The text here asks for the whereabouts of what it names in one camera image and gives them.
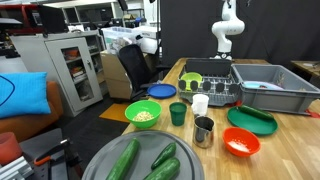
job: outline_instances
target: blue pillow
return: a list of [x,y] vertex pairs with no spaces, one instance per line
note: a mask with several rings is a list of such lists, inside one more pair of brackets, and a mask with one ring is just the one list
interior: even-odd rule
[[0,118],[50,114],[46,72],[0,73]]

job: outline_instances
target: green cucumber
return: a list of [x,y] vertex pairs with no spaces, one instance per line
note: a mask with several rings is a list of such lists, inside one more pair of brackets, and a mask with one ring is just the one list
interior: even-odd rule
[[266,111],[262,111],[260,109],[246,106],[246,105],[238,106],[238,109],[241,112],[244,112],[246,114],[250,114],[250,115],[257,117],[257,118],[260,118],[260,119],[274,119],[272,114],[270,114]]
[[140,143],[133,138],[113,165],[106,180],[123,180],[140,148]]
[[176,143],[172,142],[168,144],[158,155],[156,160],[152,163],[151,169],[154,170],[156,167],[158,167],[160,164],[162,164],[164,161],[167,159],[171,158],[174,156],[176,153]]
[[148,174],[144,180],[169,180],[177,174],[179,169],[179,159],[172,157],[160,164],[160,166]]

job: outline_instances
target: gray plate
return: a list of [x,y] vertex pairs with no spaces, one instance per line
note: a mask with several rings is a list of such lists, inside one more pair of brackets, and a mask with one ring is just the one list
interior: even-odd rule
[[82,179],[106,179],[112,166],[132,138],[140,142],[140,149],[125,179],[142,180],[151,172],[151,164],[170,142],[177,143],[175,157],[180,160],[180,172],[175,179],[203,180],[201,162],[191,147],[179,137],[162,131],[138,131],[122,135],[103,148],[92,158]]

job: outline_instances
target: green cup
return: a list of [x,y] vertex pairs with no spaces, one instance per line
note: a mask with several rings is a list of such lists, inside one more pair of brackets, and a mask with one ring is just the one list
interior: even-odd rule
[[175,126],[181,126],[184,124],[184,119],[186,117],[187,106],[181,102],[174,102],[170,104],[170,114],[172,124]]

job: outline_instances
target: orange bowl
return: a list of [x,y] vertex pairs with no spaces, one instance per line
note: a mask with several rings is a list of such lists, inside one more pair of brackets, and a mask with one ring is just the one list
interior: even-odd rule
[[251,156],[260,150],[257,136],[239,127],[230,127],[224,130],[223,141],[232,154],[240,157]]
[[77,56],[79,56],[79,50],[78,49],[68,50],[68,51],[66,51],[66,55],[77,57]]

